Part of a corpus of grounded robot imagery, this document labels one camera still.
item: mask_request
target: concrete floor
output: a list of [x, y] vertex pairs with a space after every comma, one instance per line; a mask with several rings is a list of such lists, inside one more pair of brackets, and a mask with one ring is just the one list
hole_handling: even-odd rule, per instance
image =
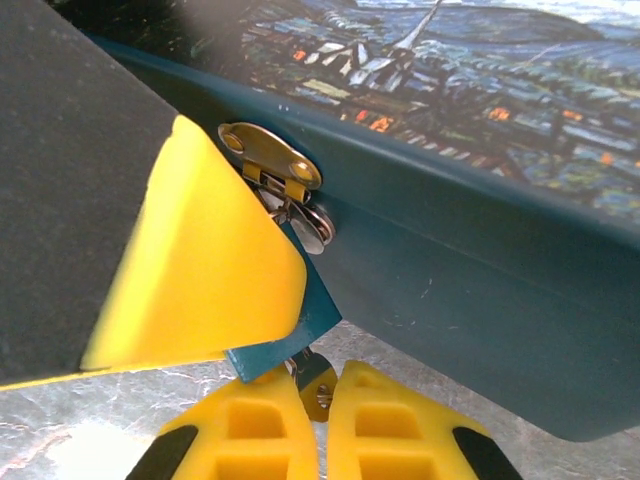
[[[558, 440], [346, 322], [315, 350], [338, 371], [364, 360], [480, 421], [525, 479], [640, 479], [640, 428], [591, 443]], [[221, 362], [0, 393], [0, 479], [122, 480], [154, 432], [233, 377]], [[325, 478], [325, 426], [317, 433]]]

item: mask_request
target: metal bolt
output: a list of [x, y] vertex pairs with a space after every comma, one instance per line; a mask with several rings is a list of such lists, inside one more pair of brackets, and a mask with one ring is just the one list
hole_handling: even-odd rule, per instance
[[325, 384], [322, 384], [316, 390], [316, 399], [318, 400], [318, 404], [324, 408], [325, 410], [331, 406], [331, 400], [333, 400], [333, 394], [329, 387]]

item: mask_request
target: black foam pad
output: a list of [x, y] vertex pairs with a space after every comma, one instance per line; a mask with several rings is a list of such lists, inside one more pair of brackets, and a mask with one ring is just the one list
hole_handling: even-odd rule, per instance
[[176, 112], [45, 3], [0, 25], [2, 385], [78, 371]]

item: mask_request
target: painted canvas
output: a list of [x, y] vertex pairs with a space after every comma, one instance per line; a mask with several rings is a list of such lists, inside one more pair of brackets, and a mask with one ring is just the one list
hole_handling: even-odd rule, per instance
[[640, 224], [640, 0], [51, 3], [90, 33]]

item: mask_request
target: metal hinge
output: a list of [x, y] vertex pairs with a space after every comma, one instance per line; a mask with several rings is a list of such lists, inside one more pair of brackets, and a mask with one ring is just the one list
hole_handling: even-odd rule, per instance
[[242, 176], [278, 223], [290, 221], [307, 253], [319, 255], [335, 236], [327, 214], [311, 202], [322, 185], [318, 168], [280, 137], [246, 122], [218, 127], [222, 143], [242, 162]]

